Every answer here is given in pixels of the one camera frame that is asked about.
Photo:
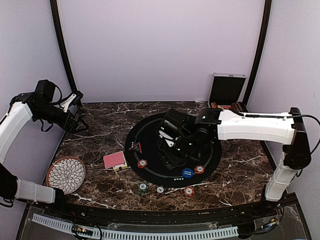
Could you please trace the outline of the triangular red dealer button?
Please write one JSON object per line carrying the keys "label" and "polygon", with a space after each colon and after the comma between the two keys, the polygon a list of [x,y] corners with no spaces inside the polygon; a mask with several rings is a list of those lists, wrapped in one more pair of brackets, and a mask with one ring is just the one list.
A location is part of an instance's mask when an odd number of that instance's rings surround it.
{"label": "triangular red dealer button", "polygon": [[142,153],[142,147],[141,147],[141,143],[138,142],[138,143],[135,143],[133,144],[129,149],[129,151],[134,151],[134,152],[137,152],[137,153]]}

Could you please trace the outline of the red poker chip stack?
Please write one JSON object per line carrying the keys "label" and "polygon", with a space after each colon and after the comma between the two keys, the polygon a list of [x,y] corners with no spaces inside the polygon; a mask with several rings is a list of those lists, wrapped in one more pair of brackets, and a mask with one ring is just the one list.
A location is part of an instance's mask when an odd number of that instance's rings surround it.
{"label": "red poker chip stack", "polygon": [[183,190],[183,193],[187,196],[187,197],[192,197],[195,194],[195,189],[191,186],[185,187]]}

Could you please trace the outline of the blue small blind button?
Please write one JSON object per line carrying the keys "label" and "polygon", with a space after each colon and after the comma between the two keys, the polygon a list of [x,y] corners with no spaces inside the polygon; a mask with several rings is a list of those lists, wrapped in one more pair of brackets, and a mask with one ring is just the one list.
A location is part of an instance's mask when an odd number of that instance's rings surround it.
{"label": "blue small blind button", "polygon": [[194,171],[190,168],[184,168],[181,174],[184,178],[189,179],[194,175]]}

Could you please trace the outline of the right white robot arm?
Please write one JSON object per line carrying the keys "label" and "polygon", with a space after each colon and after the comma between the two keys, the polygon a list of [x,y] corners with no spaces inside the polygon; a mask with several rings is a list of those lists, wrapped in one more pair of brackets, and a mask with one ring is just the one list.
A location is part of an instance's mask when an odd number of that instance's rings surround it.
{"label": "right white robot arm", "polygon": [[226,140],[255,140],[282,144],[280,163],[265,187],[265,198],[255,213],[266,217],[275,208],[299,170],[311,163],[304,115],[297,107],[282,113],[249,113],[233,109],[205,108],[197,117],[171,109],[159,124],[165,150],[174,156],[190,157],[203,145]]}

